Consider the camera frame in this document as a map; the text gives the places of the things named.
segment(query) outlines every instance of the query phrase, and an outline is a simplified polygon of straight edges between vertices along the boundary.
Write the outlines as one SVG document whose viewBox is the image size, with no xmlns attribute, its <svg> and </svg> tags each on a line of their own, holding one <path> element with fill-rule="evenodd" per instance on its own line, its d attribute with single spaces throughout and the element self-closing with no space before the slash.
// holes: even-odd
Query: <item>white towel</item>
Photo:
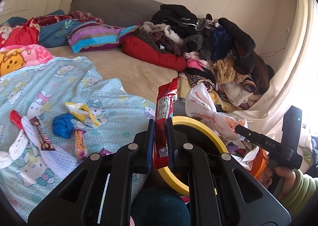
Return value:
<svg viewBox="0 0 318 226">
<path fill-rule="evenodd" d="M 248 97 L 253 94 L 245 91 L 241 85 L 234 81 L 227 84 L 222 84 L 222 87 L 227 98 L 235 107 L 247 102 Z"/>
<path fill-rule="evenodd" d="M 183 39 L 179 37 L 170 27 L 170 25 L 166 25 L 166 27 L 163 30 L 166 37 L 174 41 L 175 43 L 179 44 L 180 46 L 183 46 Z"/>
</svg>

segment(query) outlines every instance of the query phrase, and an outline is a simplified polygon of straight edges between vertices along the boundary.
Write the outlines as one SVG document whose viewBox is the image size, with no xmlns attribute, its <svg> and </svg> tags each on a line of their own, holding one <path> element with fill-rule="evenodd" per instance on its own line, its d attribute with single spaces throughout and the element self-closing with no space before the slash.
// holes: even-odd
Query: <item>beige bed sheet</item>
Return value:
<svg viewBox="0 0 318 226">
<path fill-rule="evenodd" d="M 156 66 L 121 52 L 120 48 L 107 51 L 74 54 L 70 46 L 48 49 L 56 57 L 88 57 L 104 80 L 118 77 L 127 93 L 156 103 L 158 87 L 178 77 L 178 72 Z"/>
</svg>

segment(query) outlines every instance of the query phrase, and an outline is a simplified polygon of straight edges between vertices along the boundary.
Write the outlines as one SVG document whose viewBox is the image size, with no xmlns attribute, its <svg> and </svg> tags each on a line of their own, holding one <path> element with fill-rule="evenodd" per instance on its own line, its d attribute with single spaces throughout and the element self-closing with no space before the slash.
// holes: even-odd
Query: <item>curtain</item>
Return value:
<svg viewBox="0 0 318 226">
<path fill-rule="evenodd" d="M 285 112 L 291 105 L 300 107 L 309 101 L 303 83 L 306 82 L 308 87 L 313 72 L 318 70 L 317 29 L 316 0 L 297 0 L 294 25 L 283 62 L 271 79 L 268 91 L 250 109 L 230 115 L 237 120 L 246 118 L 249 129 L 280 142 Z"/>
</svg>

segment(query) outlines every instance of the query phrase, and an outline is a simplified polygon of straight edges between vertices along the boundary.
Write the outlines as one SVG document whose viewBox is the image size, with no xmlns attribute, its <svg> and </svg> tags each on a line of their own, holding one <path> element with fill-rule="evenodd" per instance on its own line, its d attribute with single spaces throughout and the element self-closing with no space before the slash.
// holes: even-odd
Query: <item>brown fuzzy clothing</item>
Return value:
<svg viewBox="0 0 318 226">
<path fill-rule="evenodd" d="M 269 88 L 268 69 L 264 60 L 255 51 L 252 51 L 251 55 L 254 56 L 254 67 L 251 76 L 257 88 L 254 94 L 264 94 Z"/>
<path fill-rule="evenodd" d="M 212 67 L 216 70 L 215 82 L 217 84 L 227 84 L 230 82 L 237 82 L 238 84 L 243 82 L 246 75 L 239 74 L 233 68 L 234 59 L 225 57 L 224 59 L 215 62 Z"/>
</svg>

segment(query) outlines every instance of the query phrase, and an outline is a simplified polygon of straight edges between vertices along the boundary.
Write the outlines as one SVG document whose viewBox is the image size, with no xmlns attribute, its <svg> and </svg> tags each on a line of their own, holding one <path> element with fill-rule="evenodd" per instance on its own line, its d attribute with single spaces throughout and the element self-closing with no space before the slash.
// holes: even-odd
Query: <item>hello kitty blanket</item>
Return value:
<svg viewBox="0 0 318 226">
<path fill-rule="evenodd" d="M 89 154 L 102 148 L 116 152 L 132 142 L 136 133 L 147 130 L 155 115 L 153 103 L 126 93 L 118 78 L 103 81 L 86 57 L 55 57 L 0 77 L 0 151 L 7 152 L 18 136 L 19 129 L 9 121 L 10 112 L 16 110 L 21 116 L 37 116 L 51 142 L 75 156 L 74 137 L 57 137 L 51 127 L 56 116 L 68 112 L 65 102 L 87 103 L 102 124 L 93 129 L 73 121 L 75 127 L 86 130 Z M 132 198 L 145 179 L 145 175 L 133 176 Z M 61 181 L 31 144 L 10 166 L 0 169 L 0 187 L 24 220 Z"/>
</svg>

